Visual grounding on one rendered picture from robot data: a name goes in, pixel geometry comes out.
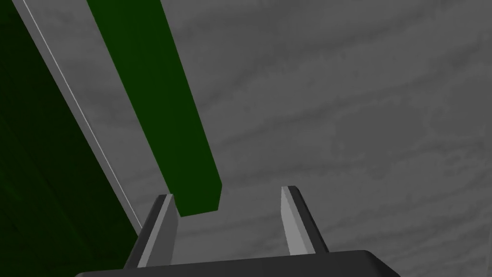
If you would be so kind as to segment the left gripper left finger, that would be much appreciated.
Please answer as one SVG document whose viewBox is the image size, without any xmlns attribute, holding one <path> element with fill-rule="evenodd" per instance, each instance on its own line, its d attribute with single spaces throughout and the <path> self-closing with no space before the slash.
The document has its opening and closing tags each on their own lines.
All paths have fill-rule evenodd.
<svg viewBox="0 0 492 277">
<path fill-rule="evenodd" d="M 173 195 L 159 195 L 123 268 L 169 265 L 172 261 L 178 222 L 179 213 Z"/>
</svg>

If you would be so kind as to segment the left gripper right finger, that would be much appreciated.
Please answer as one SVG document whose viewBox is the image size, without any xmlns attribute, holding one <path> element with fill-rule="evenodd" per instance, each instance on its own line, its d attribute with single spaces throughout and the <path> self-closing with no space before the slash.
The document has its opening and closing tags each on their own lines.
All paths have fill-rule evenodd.
<svg viewBox="0 0 492 277">
<path fill-rule="evenodd" d="M 329 252 L 296 186 L 281 188 L 281 219 L 290 255 Z"/>
</svg>

